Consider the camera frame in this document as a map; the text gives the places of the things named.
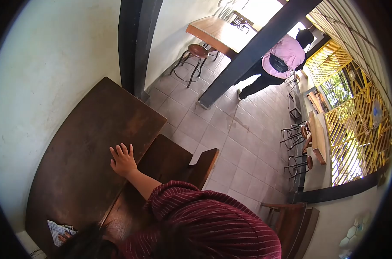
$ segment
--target wooden bench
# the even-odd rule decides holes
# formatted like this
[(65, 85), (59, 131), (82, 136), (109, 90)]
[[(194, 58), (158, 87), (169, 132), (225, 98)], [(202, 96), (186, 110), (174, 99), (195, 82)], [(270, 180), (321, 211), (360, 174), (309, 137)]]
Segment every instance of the wooden bench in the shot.
[(307, 203), (297, 204), (265, 204), (269, 207), (267, 224), (271, 224), (274, 212), (279, 212), (275, 224), (275, 232), (281, 241), (282, 259), (301, 259), (313, 236), (317, 225), (319, 211), (306, 209)]
[[(191, 153), (166, 136), (158, 135), (137, 167), (163, 184), (179, 180), (202, 189), (218, 153), (217, 148), (205, 151), (196, 164), (189, 165), (193, 157)], [(110, 235), (121, 241), (154, 223), (152, 216), (142, 209), (144, 204), (144, 198), (128, 183), (104, 221)]]

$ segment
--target black pants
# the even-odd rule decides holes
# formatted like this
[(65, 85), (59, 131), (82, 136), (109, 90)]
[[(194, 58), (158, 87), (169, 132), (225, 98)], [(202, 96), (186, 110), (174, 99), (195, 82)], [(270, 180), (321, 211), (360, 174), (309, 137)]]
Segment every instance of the black pants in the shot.
[(261, 91), (269, 85), (280, 85), (285, 81), (285, 79), (266, 73), (262, 67), (262, 59), (260, 59), (253, 67), (251, 67), (244, 75), (242, 75), (240, 79), (236, 81), (235, 85), (240, 81), (250, 78), (253, 75), (261, 76), (251, 85), (246, 86), (240, 93), (239, 98), (245, 99), (248, 95), (253, 95), (254, 93)]

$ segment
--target waist bag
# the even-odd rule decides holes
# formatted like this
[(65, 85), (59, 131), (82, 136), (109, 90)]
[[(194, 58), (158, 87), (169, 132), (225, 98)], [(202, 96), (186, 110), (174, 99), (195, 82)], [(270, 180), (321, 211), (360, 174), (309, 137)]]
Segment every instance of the waist bag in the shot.
[(288, 71), (287, 64), (285, 64), (285, 62), (282, 59), (280, 59), (279, 57), (273, 54), (271, 54), (271, 56), (269, 57), (269, 63), (275, 70), (277, 70), (280, 73), (285, 73), (286, 71)]

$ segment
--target man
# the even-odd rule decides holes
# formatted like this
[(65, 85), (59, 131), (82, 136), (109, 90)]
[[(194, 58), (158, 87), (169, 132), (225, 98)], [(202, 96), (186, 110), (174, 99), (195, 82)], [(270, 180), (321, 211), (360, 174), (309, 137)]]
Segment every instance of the man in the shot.
[(245, 99), (248, 95), (253, 95), (269, 85), (280, 85), (290, 76), (292, 70), (302, 69), (306, 61), (304, 49), (313, 41), (314, 36), (307, 29), (300, 30), (295, 39), (288, 34), (282, 37), (236, 81), (235, 85), (253, 75), (261, 75), (242, 91), (238, 89), (238, 99)]

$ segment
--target dark hair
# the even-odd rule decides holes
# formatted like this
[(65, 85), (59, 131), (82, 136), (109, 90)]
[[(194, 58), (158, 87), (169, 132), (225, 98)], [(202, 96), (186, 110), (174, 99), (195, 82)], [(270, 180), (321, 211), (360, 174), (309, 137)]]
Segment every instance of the dark hair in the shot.
[(305, 49), (308, 44), (312, 44), (314, 41), (314, 35), (308, 29), (299, 30), (295, 38), (303, 49)]
[[(159, 225), (160, 237), (152, 248), (150, 259), (208, 259), (196, 249), (188, 238), (185, 229), (178, 225), (161, 223)], [(99, 227), (97, 223), (91, 224), (78, 231), (60, 246), (53, 258), (56, 259), (112, 259), (113, 255), (120, 256), (117, 246), (103, 239), (106, 227)]]
[(59, 248), (53, 258), (59, 259), (112, 259), (118, 255), (117, 246), (103, 239), (106, 226), (100, 228), (98, 223), (92, 223), (83, 230), (71, 236)]

